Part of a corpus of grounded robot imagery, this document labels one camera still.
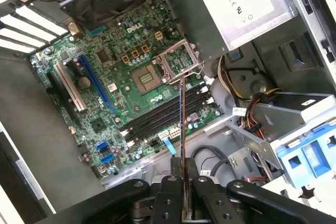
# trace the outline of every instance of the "green circuit board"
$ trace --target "green circuit board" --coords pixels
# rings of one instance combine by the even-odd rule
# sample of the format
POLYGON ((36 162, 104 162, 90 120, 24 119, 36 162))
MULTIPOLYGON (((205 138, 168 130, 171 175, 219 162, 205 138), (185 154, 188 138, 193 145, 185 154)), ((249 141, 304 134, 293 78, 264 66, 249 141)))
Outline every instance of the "green circuit board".
MULTIPOLYGON (((83 162, 89 163, 98 178, 103 178, 160 151, 165 145, 158 133, 177 132, 176 121, 164 125, 158 132, 131 141, 131 144, 127 135, 121 134, 127 123, 179 96, 178 83, 164 83, 161 67, 153 64, 152 60, 153 56, 182 40, 182 36, 162 0, 143 4, 89 33, 81 38, 67 35, 32 55, 30 61, 73 134, 83 162), (82 56, 100 82, 109 105, 83 67, 82 56), (85 103, 83 111, 72 105, 77 122, 61 98, 60 94, 67 92, 55 64, 66 69, 85 103), (55 91, 49 74, 56 77, 61 92, 55 91), (112 160, 102 163, 107 154, 97 149, 101 143, 107 144, 112 160)), ((176 74, 192 64, 183 48, 168 54, 167 61, 176 74)), ((186 79, 186 90, 200 85, 204 85, 201 76, 193 74, 186 79)), ((189 120, 187 135, 218 117, 218 108, 204 103, 195 116, 197 118, 189 120)), ((170 135, 170 138, 172 142, 179 139, 175 135, 170 135)))

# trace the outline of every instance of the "dell logo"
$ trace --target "dell logo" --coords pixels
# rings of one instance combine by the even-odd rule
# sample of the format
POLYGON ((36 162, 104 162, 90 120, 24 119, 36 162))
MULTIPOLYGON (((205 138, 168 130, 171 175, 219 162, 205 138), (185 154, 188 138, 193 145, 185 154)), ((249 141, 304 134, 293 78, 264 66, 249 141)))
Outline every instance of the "dell logo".
POLYGON ((135 24, 134 26, 127 28, 127 32, 130 34, 131 32, 141 28, 142 25, 140 23, 135 24))

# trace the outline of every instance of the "cpu socket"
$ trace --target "cpu socket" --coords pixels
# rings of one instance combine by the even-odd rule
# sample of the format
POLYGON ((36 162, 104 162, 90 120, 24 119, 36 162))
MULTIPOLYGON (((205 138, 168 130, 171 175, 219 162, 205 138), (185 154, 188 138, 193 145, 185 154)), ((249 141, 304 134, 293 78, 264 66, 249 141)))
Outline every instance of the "cpu socket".
POLYGON ((158 73, 156 73, 152 64, 132 72, 132 79, 142 94, 161 85, 161 78, 158 73))

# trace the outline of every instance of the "motherboard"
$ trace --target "motherboard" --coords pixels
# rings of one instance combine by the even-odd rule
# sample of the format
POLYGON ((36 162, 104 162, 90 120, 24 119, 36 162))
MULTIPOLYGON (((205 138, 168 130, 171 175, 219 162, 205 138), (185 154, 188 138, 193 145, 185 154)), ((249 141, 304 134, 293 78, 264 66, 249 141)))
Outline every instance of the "motherboard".
POLYGON ((164 139, 179 140, 176 77, 185 69, 193 69, 185 79, 186 135, 220 115, 193 48, 164 2, 153 0, 80 38, 64 36, 30 62, 76 140, 80 160, 103 178, 159 152, 164 139))

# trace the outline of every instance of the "screw hole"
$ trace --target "screw hole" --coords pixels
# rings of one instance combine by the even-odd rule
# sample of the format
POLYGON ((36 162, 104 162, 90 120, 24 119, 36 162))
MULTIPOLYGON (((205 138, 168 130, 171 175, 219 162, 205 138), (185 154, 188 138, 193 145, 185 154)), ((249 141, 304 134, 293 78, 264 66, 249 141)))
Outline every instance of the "screw hole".
POLYGON ((226 220, 231 220, 232 219, 232 215, 226 213, 226 214, 223 215, 223 218, 226 219, 226 220))

